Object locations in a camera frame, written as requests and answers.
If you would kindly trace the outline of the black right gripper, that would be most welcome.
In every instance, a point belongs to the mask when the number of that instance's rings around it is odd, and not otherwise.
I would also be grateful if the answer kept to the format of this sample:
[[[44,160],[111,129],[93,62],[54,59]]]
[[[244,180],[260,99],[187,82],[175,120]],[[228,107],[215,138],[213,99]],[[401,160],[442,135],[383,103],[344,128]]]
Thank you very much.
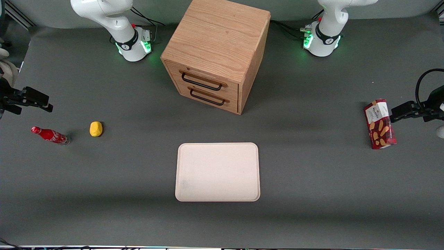
[[[22,106],[37,107],[49,113],[53,111],[48,95],[28,86],[22,90],[15,89],[2,77],[0,79],[0,118],[2,119],[6,111],[20,115],[22,108],[18,104],[21,103]]]

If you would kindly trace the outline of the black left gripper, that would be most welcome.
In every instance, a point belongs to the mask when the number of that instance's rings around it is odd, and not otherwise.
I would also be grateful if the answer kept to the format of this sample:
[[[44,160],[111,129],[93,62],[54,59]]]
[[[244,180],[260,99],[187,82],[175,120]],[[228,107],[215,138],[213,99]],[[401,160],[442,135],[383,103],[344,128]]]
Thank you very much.
[[[426,101],[420,102],[420,106],[415,101],[407,101],[391,109],[390,122],[396,123],[400,120],[418,118],[421,112],[424,115],[425,123],[432,120],[444,120],[444,111],[441,106],[444,101],[444,87],[433,90]]]

